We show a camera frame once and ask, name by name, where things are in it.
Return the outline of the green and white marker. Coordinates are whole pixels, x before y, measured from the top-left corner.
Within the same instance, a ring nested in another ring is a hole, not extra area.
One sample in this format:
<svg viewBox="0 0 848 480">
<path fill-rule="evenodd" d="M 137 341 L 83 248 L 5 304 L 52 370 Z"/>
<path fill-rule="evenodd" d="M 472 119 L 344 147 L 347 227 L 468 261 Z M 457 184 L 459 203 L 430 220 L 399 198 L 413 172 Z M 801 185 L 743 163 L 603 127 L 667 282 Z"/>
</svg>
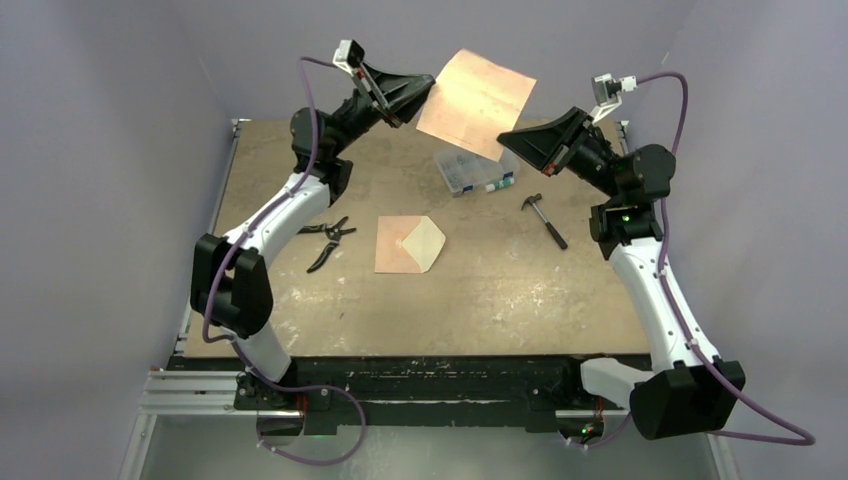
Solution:
<svg viewBox="0 0 848 480">
<path fill-rule="evenodd" d="M 502 179 L 486 184 L 484 189 L 486 193 L 492 193 L 498 190 L 511 187 L 515 183 L 513 175 L 506 175 Z"/>
</svg>

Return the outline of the small black hammer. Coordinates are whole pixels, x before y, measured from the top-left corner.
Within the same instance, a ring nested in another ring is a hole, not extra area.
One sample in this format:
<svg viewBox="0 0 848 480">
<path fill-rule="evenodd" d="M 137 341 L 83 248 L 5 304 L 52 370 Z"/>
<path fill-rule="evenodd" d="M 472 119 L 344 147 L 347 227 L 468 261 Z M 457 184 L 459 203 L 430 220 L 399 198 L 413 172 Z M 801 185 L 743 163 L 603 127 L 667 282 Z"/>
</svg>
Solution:
<svg viewBox="0 0 848 480">
<path fill-rule="evenodd" d="M 542 222 L 544 223 L 548 233 L 551 235 L 552 239 L 556 242 L 558 247 L 561 250 L 567 250 L 569 245 L 563 236 L 559 233 L 559 231 L 554 227 L 552 222 L 548 219 L 548 217 L 544 214 L 542 209 L 539 207 L 538 203 L 543 199 L 543 195 L 541 193 L 536 193 L 534 195 L 530 195 L 525 198 L 522 202 L 521 209 L 524 210 L 526 207 L 532 207 L 533 210 L 540 217 Z"/>
</svg>

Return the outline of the black pruning shears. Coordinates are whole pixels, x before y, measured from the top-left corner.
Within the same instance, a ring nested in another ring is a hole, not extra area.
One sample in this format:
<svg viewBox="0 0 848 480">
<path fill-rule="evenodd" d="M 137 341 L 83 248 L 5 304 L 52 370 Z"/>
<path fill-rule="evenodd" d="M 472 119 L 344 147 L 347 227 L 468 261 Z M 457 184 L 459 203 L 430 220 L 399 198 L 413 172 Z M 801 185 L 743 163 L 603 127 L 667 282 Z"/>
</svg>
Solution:
<svg viewBox="0 0 848 480">
<path fill-rule="evenodd" d="M 343 236 L 354 233 L 356 228 L 345 228 L 349 221 L 348 216 L 342 217 L 336 223 L 321 223 L 317 225 L 306 225 L 299 229 L 298 234 L 323 234 L 327 238 L 327 243 L 321 250 L 316 260 L 307 268 L 308 274 L 314 273 L 322 268 L 326 261 L 330 258 L 334 250 L 340 245 Z"/>
</svg>

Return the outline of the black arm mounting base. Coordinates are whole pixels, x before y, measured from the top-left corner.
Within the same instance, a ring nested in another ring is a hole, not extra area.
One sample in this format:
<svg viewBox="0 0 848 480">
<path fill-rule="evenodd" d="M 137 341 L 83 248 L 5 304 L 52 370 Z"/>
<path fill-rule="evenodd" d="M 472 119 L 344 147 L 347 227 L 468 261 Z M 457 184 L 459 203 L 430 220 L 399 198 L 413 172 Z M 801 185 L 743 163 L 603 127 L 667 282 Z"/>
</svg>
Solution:
<svg viewBox="0 0 848 480">
<path fill-rule="evenodd" d="M 581 432 L 623 408 L 582 389 L 583 355 L 300 356 L 283 379 L 290 392 L 250 376 L 234 357 L 172 357 L 182 373 L 233 378 L 238 412 L 293 414 L 307 435 L 341 426 L 516 427 L 529 433 Z"/>
</svg>

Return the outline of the clear plastic organizer box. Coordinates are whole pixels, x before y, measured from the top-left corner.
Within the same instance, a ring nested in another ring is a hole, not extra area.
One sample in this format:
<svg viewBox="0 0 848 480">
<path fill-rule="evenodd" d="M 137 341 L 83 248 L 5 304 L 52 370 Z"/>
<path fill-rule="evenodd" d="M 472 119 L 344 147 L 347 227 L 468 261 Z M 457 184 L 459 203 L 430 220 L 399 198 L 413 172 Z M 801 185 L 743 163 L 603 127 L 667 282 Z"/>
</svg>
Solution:
<svg viewBox="0 0 848 480">
<path fill-rule="evenodd" d="M 520 160 L 508 150 L 502 152 L 499 160 L 490 160 L 458 147 L 449 147 L 436 152 L 433 160 L 454 196 L 485 190 L 486 184 L 506 175 L 515 177 L 521 169 Z"/>
</svg>

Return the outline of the aluminium extrusion frame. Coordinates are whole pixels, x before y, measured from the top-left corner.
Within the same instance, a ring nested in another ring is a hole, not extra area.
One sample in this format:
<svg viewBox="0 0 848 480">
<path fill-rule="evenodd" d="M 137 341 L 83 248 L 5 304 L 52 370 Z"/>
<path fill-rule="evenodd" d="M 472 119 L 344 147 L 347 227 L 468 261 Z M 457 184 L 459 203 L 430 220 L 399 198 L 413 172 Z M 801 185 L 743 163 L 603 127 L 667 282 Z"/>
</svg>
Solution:
<svg viewBox="0 0 848 480">
<path fill-rule="evenodd" d="M 174 356 L 183 356 L 190 328 L 183 325 L 178 336 Z M 192 420 L 195 418 L 223 419 L 236 418 L 240 420 L 254 419 L 259 424 L 263 435 L 274 439 L 293 439 L 303 433 L 297 427 L 293 414 L 262 417 L 257 413 L 238 412 L 228 400 L 228 389 L 234 387 L 233 378 L 219 372 L 211 373 L 182 373 L 170 371 L 168 368 L 150 372 L 145 383 L 140 401 L 138 419 L 133 430 L 131 441 L 120 475 L 124 479 L 152 479 L 155 477 L 154 467 L 161 461 L 161 456 L 154 449 L 163 438 L 164 426 L 168 422 L 179 419 Z M 603 421 L 612 422 L 618 427 L 631 427 L 632 421 L 625 413 Z M 376 429 L 406 428 L 406 429 L 522 429 L 516 427 L 398 427 L 377 426 Z"/>
</svg>

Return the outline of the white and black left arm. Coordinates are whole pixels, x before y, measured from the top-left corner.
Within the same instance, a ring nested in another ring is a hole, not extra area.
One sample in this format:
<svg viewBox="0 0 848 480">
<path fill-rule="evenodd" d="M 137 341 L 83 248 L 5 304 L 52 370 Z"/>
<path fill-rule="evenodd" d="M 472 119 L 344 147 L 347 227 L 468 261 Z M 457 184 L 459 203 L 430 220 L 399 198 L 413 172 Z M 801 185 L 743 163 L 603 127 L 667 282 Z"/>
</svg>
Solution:
<svg viewBox="0 0 848 480">
<path fill-rule="evenodd" d="M 387 73 L 363 60 L 343 61 L 336 67 L 354 89 L 326 113 L 316 107 L 303 67 L 309 61 L 299 60 L 307 105 L 291 117 L 292 174 L 239 226 L 197 240 L 189 290 L 191 309 L 203 317 L 204 341 L 229 343 L 246 374 L 260 381 L 260 397 L 275 409 L 289 407 L 309 389 L 287 375 L 295 362 L 270 322 L 274 298 L 268 267 L 310 220 L 345 192 L 353 164 L 342 159 L 342 152 L 379 122 L 392 128 L 408 123 L 436 84 L 430 74 Z"/>
</svg>

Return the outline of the pink and cream envelope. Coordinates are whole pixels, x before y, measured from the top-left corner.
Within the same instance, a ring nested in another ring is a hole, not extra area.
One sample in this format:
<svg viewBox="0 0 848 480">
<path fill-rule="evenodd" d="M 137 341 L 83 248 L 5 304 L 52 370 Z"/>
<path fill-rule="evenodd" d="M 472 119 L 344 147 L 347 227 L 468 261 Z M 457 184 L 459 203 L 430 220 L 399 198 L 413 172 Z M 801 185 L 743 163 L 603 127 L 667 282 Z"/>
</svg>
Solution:
<svg viewBox="0 0 848 480">
<path fill-rule="evenodd" d="M 445 242 L 445 234 L 429 216 L 380 216 L 374 272 L 426 273 L 439 257 Z"/>
</svg>

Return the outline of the pink lined letter paper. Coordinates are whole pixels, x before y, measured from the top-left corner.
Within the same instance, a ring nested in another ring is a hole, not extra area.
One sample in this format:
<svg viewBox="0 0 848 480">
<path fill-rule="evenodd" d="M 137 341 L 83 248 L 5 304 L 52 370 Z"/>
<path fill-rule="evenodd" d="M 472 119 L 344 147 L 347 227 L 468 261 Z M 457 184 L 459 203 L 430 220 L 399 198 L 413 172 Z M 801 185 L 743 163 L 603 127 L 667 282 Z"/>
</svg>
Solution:
<svg viewBox="0 0 848 480">
<path fill-rule="evenodd" d="M 498 162 L 497 137 L 513 129 L 535 85 L 532 77 L 461 49 L 436 77 L 416 129 Z"/>
</svg>

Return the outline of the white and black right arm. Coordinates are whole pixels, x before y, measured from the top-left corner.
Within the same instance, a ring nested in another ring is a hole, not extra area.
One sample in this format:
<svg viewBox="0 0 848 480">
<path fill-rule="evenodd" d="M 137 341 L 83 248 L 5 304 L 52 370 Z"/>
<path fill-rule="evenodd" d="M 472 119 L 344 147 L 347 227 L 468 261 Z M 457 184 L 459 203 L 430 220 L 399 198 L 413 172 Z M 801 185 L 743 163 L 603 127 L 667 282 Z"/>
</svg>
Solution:
<svg viewBox="0 0 848 480">
<path fill-rule="evenodd" d="M 590 234 L 623 282 L 649 340 L 650 370 L 590 358 L 562 379 L 564 399 L 584 407 L 605 398 L 626 409 L 648 440 L 722 429 L 737 402 L 733 392 L 746 377 L 700 329 L 662 250 L 666 237 L 654 204 L 671 192 L 675 156 L 658 144 L 619 155 L 577 107 L 497 140 L 542 174 L 567 169 L 607 195 L 590 210 Z"/>
</svg>

